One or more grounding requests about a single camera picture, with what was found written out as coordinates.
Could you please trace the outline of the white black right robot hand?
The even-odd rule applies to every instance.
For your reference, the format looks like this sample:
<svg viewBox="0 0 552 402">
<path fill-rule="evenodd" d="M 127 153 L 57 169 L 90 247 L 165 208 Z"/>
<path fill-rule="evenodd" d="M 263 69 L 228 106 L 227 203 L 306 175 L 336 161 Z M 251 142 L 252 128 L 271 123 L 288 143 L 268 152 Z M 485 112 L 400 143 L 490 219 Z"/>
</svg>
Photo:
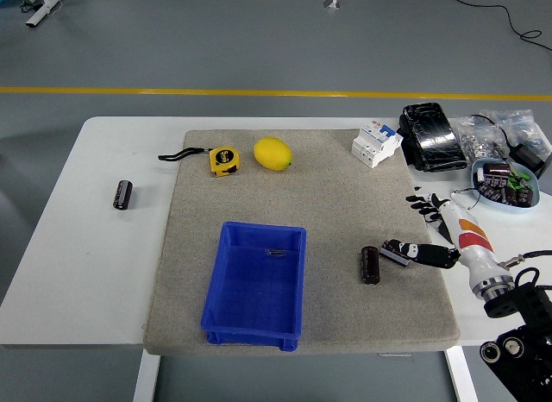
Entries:
<svg viewBox="0 0 552 402">
<path fill-rule="evenodd" d="M 510 272 L 497 261 L 492 245 L 469 211 L 450 199 L 436 194 L 406 198 L 427 223 L 438 223 L 440 234 L 453 247 L 415 244 L 396 239 L 385 241 L 380 252 L 402 266 L 411 263 L 450 269 L 461 263 L 469 271 L 469 286 L 480 299 L 491 300 L 513 288 Z"/>
</svg>

